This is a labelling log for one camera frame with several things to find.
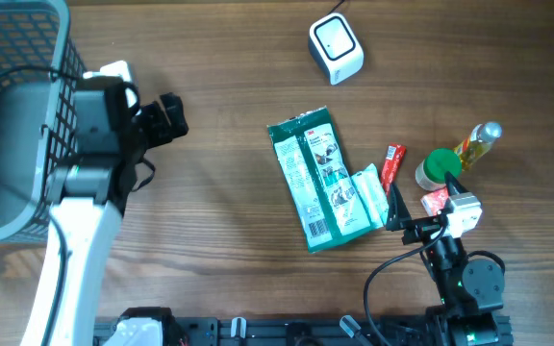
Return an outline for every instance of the green snack bag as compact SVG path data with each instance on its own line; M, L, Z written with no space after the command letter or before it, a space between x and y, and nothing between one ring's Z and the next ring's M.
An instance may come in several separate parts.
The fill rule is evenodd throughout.
M268 135L310 253L342 245L374 229L345 169L339 138L325 107L269 126Z

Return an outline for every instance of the mesh basket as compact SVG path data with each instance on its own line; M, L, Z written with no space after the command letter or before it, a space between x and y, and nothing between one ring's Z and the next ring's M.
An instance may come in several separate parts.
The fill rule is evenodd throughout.
M0 70L21 64L51 65L81 76L85 66L69 39L63 0L0 1ZM0 178L35 201L36 207L0 186L0 241L45 241L46 177L73 150L75 82L51 81L44 72L20 71L0 80Z

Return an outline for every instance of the small bottle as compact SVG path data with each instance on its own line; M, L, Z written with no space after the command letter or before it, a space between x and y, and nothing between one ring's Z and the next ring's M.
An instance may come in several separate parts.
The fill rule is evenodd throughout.
M450 149L436 149L415 170L415 180L427 191L439 190L446 186L446 172L459 178L461 175L459 156Z
M471 166L492 148L495 141L501 137L501 126L496 122L479 124L471 132L471 136L454 148L459 156L463 170Z

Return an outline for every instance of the red and white package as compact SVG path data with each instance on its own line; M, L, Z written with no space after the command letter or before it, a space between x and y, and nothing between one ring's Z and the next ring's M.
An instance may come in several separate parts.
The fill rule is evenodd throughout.
M438 211L443 208L448 199L448 189L446 187L433 191L429 194L424 195L420 202L422 206L427 211L429 216L435 216L438 214Z
M394 181L396 172L401 166L405 156L405 146L401 144L391 143L389 145L389 151L386 154L386 160L384 161L384 167L382 167L381 183L382 187L386 191L386 195L390 196L390 183Z

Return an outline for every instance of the yellow liquid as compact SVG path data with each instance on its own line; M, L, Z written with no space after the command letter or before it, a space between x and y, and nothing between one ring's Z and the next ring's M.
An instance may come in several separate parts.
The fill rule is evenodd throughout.
M454 152L459 156L463 170L467 171L483 155L487 154L491 148L492 143L478 140L469 141L469 139L466 139L454 149Z

